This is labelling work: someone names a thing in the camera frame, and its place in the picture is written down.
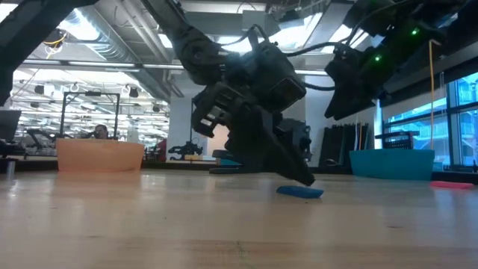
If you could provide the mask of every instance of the computer monitor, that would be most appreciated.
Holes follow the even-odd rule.
[[[15,131],[21,114],[21,111],[0,110],[0,139],[12,141],[15,138]]]

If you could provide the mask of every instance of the wood grain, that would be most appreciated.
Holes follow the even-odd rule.
[[[317,175],[0,177],[0,268],[478,268],[478,193]]]

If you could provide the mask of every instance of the red object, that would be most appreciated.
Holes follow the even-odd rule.
[[[166,142],[167,139],[164,139],[158,143],[159,161],[166,161]]]
[[[438,188],[454,188],[459,190],[469,190],[474,186],[471,183],[455,183],[455,182],[432,182],[430,183],[432,187]]]

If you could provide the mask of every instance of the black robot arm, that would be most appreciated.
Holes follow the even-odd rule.
[[[173,44],[184,68],[206,88],[194,97],[192,127],[213,137],[217,124],[229,129],[225,148],[240,159],[272,164],[273,170],[305,185],[314,182],[300,139],[291,140],[278,126],[281,112],[305,95],[287,56],[253,25],[246,33],[252,51],[227,52],[189,25],[173,0],[142,0]],[[264,41],[258,42],[258,29]]]

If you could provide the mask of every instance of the cable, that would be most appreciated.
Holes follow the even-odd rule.
[[[287,57],[294,57],[294,56],[302,55],[302,54],[307,53],[307,52],[311,52],[311,51],[313,51],[313,50],[315,50],[315,49],[322,49],[323,47],[327,47],[327,46],[338,46],[338,45],[341,45],[341,44],[342,44],[342,43],[340,43],[340,42],[324,42],[324,43],[319,43],[319,44],[315,44],[315,45],[309,46],[308,48],[298,50],[298,51],[296,51],[296,52],[285,53],[285,56],[287,56]]]
[[[53,41],[53,42],[45,42],[43,41],[43,44],[45,45],[57,45],[59,44],[60,42],[62,42],[63,40],[65,40],[66,36],[68,35],[68,32],[65,32],[65,34],[59,39],[59,40],[56,40],[56,41]]]
[[[399,8],[399,7],[401,7],[403,5],[407,5],[407,4],[412,4],[416,1],[423,1],[423,0],[403,0],[403,1],[397,2],[395,4],[391,4],[387,7],[381,7],[379,9],[371,12],[370,14],[366,15],[364,18],[362,18],[360,21],[358,21],[357,25],[353,28],[352,32],[350,33],[350,36],[347,38],[347,41],[345,42],[345,44],[350,45],[350,43],[352,42],[353,37],[357,34],[357,31],[360,29],[360,26],[362,24],[364,24],[364,22],[366,22],[371,17],[377,15],[378,13],[387,11],[387,10]]]
[[[239,42],[242,42],[243,40],[245,40],[245,39],[249,36],[249,32],[252,31],[254,28],[258,29],[259,32],[261,33],[261,36],[262,36],[265,40],[269,41],[269,36],[267,36],[267,34],[266,34],[266,32],[264,31],[264,29],[263,29],[261,26],[254,24],[254,25],[252,25],[252,26],[247,30],[247,32],[246,32],[242,37],[240,37],[238,40],[233,41],[233,42],[230,42],[230,43],[225,43],[225,44],[218,43],[218,45],[219,45],[219,46],[230,46],[230,45],[234,45],[234,44],[237,44],[237,43],[239,43]]]
[[[240,9],[240,7],[242,7],[243,4],[248,4],[249,6],[251,6],[252,8],[254,8],[254,10],[257,11],[257,8],[255,8],[254,5],[251,4],[251,2],[249,2],[249,1],[242,1],[242,3],[239,4],[238,9],[236,10],[236,13],[239,13],[239,9]]]
[[[322,91],[332,91],[335,90],[335,87],[322,87],[322,86],[317,86],[313,84],[309,84],[307,82],[303,82],[302,85],[305,87],[312,89],[312,90],[322,90]]]

